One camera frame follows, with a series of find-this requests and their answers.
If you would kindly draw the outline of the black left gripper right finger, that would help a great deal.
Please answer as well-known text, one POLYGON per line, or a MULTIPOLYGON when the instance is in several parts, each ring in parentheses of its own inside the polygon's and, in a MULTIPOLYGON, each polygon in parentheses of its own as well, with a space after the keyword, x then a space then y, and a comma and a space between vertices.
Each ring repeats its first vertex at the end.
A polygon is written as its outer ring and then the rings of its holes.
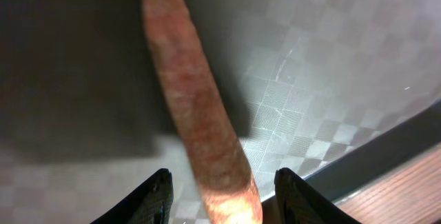
POLYGON ((360 224, 287 167, 276 171, 275 197, 285 224, 360 224))

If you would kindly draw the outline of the orange carrot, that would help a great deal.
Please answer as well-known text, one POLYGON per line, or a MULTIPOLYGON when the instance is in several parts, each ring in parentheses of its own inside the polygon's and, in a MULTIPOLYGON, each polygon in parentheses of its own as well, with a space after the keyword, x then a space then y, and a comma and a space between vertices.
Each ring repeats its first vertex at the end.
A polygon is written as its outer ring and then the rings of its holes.
POLYGON ((252 169, 225 111, 184 0, 142 0, 163 94, 212 223, 262 223, 252 169))

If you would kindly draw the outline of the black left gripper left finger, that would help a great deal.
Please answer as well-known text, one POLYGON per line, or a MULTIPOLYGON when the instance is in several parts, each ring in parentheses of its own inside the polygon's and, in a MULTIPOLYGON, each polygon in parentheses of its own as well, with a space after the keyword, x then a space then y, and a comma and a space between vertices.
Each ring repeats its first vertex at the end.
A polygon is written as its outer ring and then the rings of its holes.
POLYGON ((168 224, 173 199, 172 173, 161 168, 91 224, 168 224))

